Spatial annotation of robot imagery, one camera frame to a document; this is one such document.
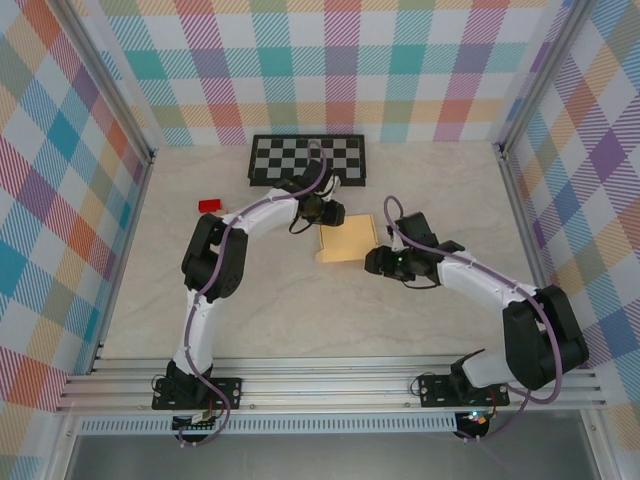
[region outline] beige floor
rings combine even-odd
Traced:
[[[235,210],[261,197],[246,178],[249,147],[160,152],[107,337],[104,357],[171,357],[185,316],[180,262],[197,202]],[[387,242],[382,201],[421,210],[440,241],[522,281],[530,273],[491,146],[485,142],[367,145],[367,187],[343,188],[347,213],[373,213]],[[250,245],[244,280],[223,307],[218,357],[458,354],[499,346],[502,319],[462,295],[413,291],[361,262],[316,264],[316,227],[272,231]]]

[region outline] chessboard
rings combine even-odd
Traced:
[[[302,175],[309,163],[310,140],[320,141],[329,167],[340,177],[341,186],[366,185],[364,135],[254,135],[249,184],[270,187],[280,179]],[[312,148],[311,156],[319,160],[320,150]]]

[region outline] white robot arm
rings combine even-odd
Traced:
[[[525,388],[538,390],[555,379],[555,361],[548,332],[542,328],[537,312],[525,295],[543,308],[553,328],[560,350],[562,372],[587,361],[589,352],[566,294],[555,285],[545,288],[512,281],[506,286],[482,269],[464,247],[448,240],[439,243],[422,213],[403,216],[396,229],[413,242],[456,258],[426,252],[405,244],[389,228],[392,246],[381,246],[367,255],[365,269],[373,274],[409,282],[427,277],[433,286],[456,290],[502,318],[505,350],[481,350],[451,366],[448,382],[461,403],[496,384],[517,380]]]
[[[269,190],[264,198],[274,199],[273,201],[265,202],[235,221],[218,280],[199,299],[191,324],[188,339],[190,355],[200,373],[211,368],[213,336],[218,322],[218,312],[224,300],[235,291],[242,280],[248,240],[253,242],[274,228],[292,224],[298,217],[307,220],[310,224],[320,223],[331,226],[341,225],[344,221],[344,207],[332,200],[333,193],[340,185],[340,178],[330,169],[313,194],[282,199],[290,193],[302,190],[312,179],[315,179],[318,175],[318,165],[318,162],[312,162],[302,177],[292,181],[285,180],[276,188]],[[210,246],[219,243],[222,232],[238,216],[238,212],[221,218],[204,215],[198,222],[182,263],[187,287],[187,318],[193,308],[198,290],[211,277],[217,261],[217,254],[211,252]],[[173,357],[173,362],[179,370],[191,374],[183,339]]]

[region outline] plaid wall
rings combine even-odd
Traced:
[[[69,0],[69,1],[73,6],[73,8],[76,10],[76,13],[78,13],[80,19],[82,20],[85,30],[89,34],[89,37],[91,38],[96,49],[100,53],[100,56],[102,57],[102,61],[104,62],[104,65],[107,67],[107,70],[111,74],[111,78],[115,81],[118,89],[120,90],[122,99],[127,103],[127,105],[129,105],[129,108],[131,109],[131,113],[133,114],[134,118],[138,122],[138,126],[140,127],[140,130],[142,131],[142,134],[144,135],[145,140],[150,146],[152,146],[153,148],[157,148],[158,143],[154,138],[153,133],[151,132],[151,129],[149,128],[149,125],[147,124],[147,121],[144,115],[142,115],[142,112],[140,111],[140,107],[136,104],[134,97],[131,94],[131,90],[127,86],[127,83],[124,81],[122,77],[122,73],[120,72],[120,69],[116,65],[116,62],[113,59],[113,56],[111,55],[111,52],[109,52],[109,49],[105,45],[104,40],[98,34],[98,30],[93,21],[93,18],[89,16],[89,13],[87,12],[87,9],[84,5],[84,0]]]
[[[143,163],[45,0],[0,4],[0,478],[91,354]]]
[[[554,283],[570,295],[640,467],[640,2],[601,0],[512,152]],[[640,478],[640,468],[633,478]]]
[[[486,139],[547,3],[100,0],[171,145]]]
[[[536,78],[538,77],[538,72],[540,71],[540,68],[542,68],[542,65],[544,65],[544,62],[547,60],[547,56],[549,55],[553,42],[555,42],[556,38],[558,37],[558,34],[562,30],[562,26],[564,25],[564,22],[567,19],[569,12],[571,11],[571,7],[573,7],[575,3],[576,3],[576,0],[562,1],[562,6],[560,7],[560,10],[558,10],[558,13],[556,14],[556,18],[554,18],[551,28],[547,32],[547,35],[544,38],[544,42],[542,42],[542,46],[540,47],[540,50],[538,51],[538,54],[536,55],[535,60],[531,64],[531,67],[527,72],[525,80],[522,83],[520,90],[518,91],[516,100],[513,102],[513,105],[509,110],[507,119],[504,125],[502,126],[502,128],[500,129],[500,134],[498,135],[497,143],[504,142],[507,134],[509,133],[509,130],[511,129],[511,126],[513,125],[513,121],[515,120],[516,115],[520,111],[522,102],[529,95],[529,92],[531,91],[531,88],[533,87],[533,84],[535,83]]]

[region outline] enclosure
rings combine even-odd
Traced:
[[[639,476],[637,2],[3,0],[0,32],[1,478],[195,478],[208,449],[224,478]],[[281,227],[249,243],[216,327],[236,423],[172,443],[150,383],[182,342],[198,202],[261,198],[254,135],[296,134],[364,135],[366,186],[333,198],[379,245],[395,195],[440,241],[568,294],[590,358],[556,402],[463,448],[466,410],[410,384],[502,351],[502,318],[319,263],[318,227]],[[545,439],[536,468],[512,447]],[[425,450],[433,471],[407,465]],[[143,474],[158,452],[172,465]],[[388,461],[358,469],[364,452]]]

